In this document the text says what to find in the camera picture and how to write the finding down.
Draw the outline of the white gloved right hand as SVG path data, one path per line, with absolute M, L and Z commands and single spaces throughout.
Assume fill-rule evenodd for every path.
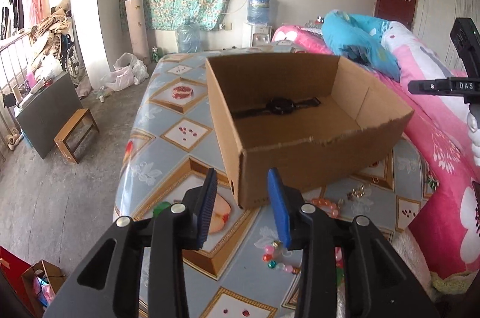
M 468 136 L 471 141 L 471 149 L 473 152 L 473 162 L 476 166 L 480 166 L 480 130 L 479 121 L 469 112 L 467 116 L 467 126 L 469 128 Z

